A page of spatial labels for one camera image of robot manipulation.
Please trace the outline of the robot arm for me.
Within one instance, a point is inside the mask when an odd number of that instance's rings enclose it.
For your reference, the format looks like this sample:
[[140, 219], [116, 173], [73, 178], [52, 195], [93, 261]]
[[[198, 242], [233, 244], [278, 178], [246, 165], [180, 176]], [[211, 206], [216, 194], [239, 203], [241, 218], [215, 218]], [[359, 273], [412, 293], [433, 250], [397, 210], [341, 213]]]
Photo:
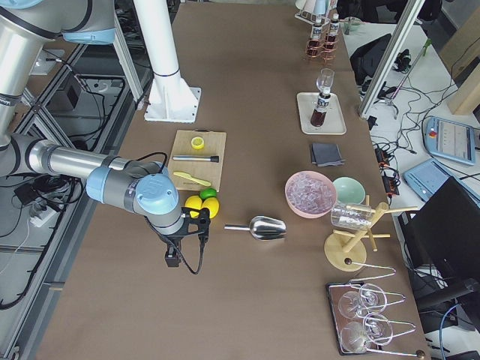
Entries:
[[[192, 123], [201, 91], [179, 70], [165, 1], [134, 4], [154, 79], [146, 119]], [[127, 160], [48, 139], [12, 134], [8, 127], [44, 45], [63, 37], [78, 44], [111, 44], [116, 38], [112, 1], [3, 1], [1, 3], [1, 174], [32, 172], [84, 179], [90, 198], [142, 215], [166, 245], [170, 267], [183, 263], [181, 241], [209, 239], [209, 211], [185, 208], [164, 163]]]

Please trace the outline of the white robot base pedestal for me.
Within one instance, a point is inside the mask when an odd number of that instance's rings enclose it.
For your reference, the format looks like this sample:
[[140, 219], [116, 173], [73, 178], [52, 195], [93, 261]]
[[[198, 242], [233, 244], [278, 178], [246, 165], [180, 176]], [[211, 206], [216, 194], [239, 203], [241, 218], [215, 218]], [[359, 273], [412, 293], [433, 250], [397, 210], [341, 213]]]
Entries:
[[182, 78], [167, 3], [139, 0], [134, 6], [154, 75], [145, 120], [194, 123], [201, 89]]

